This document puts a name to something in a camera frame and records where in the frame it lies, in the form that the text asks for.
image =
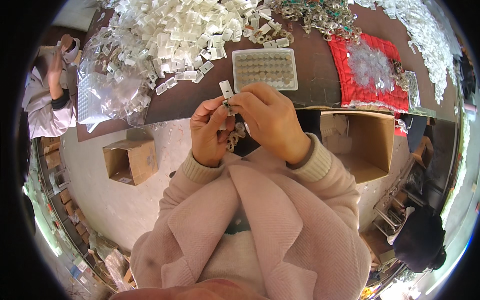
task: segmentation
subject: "person's left hand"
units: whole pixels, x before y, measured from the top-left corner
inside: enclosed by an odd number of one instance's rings
[[[60,40],[60,49],[62,51],[67,51],[70,49],[70,46],[72,46],[73,43],[73,37],[70,35],[63,35]]]
[[[222,96],[202,102],[190,119],[193,158],[206,167],[216,168],[227,150],[227,138],[235,127],[235,117],[228,117]],[[223,121],[227,130],[218,132]]]

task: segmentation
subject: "hand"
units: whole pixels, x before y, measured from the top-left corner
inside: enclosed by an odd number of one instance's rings
[[[52,62],[48,66],[47,78],[48,86],[50,88],[50,95],[52,99],[56,100],[63,95],[63,89],[60,85],[60,76],[63,69],[63,64],[60,55],[60,49],[55,51]]]
[[[195,160],[206,167],[216,168],[227,150],[227,138],[235,127],[235,117],[228,116],[222,105],[222,96],[200,104],[190,119],[192,153]],[[218,132],[226,121],[227,130]]]
[[[277,157],[294,165],[308,154],[311,140],[300,127],[293,103],[276,89],[249,84],[228,103],[247,122],[252,138]]]
[[[73,43],[73,37],[70,35],[62,35],[61,40],[60,40],[60,49],[62,51],[67,51],[70,49]]]

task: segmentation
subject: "concrete floor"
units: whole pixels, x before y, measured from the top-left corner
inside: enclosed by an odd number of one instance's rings
[[[158,172],[138,186],[108,179],[102,147],[127,137],[137,139],[145,135],[155,140]],[[158,201],[170,179],[168,175],[178,169],[191,145],[189,120],[184,119],[170,121],[156,131],[147,126],[145,131],[124,130],[81,143],[77,141],[76,129],[70,128],[63,136],[60,152],[71,180],[70,194],[89,224],[123,249],[131,250],[137,238],[153,228]],[[407,139],[396,136],[390,175],[358,185],[361,231],[377,217],[373,206],[379,200],[387,202],[387,195],[409,171],[409,159]]]

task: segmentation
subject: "white coat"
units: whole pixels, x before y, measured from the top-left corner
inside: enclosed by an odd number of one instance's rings
[[[22,108],[28,113],[31,139],[41,136],[57,137],[64,134],[69,127],[76,126],[77,67],[73,61],[77,57],[80,40],[77,38],[74,40],[75,48],[69,52],[62,51],[63,71],[60,76],[60,85],[70,93],[70,100],[63,108],[54,110],[51,105],[52,97],[46,70],[40,72],[37,67],[32,69],[22,101]],[[54,53],[55,48],[41,48],[38,56],[43,56],[47,62],[46,65],[49,66]]]

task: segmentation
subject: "pile of white plastic parts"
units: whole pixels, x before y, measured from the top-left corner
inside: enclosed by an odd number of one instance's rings
[[[265,48],[288,47],[293,36],[271,18],[268,3],[265,0],[259,6],[259,0],[121,0],[116,3],[118,14],[110,19],[109,30],[129,29],[138,36],[145,50],[131,52],[129,58],[135,60],[148,51],[158,78],[164,78],[165,72],[175,73],[157,87],[156,76],[146,79],[146,84],[160,95],[178,80],[199,83],[213,68],[212,60],[227,58],[225,42],[240,42],[244,36]],[[262,18],[265,24],[260,26]]]

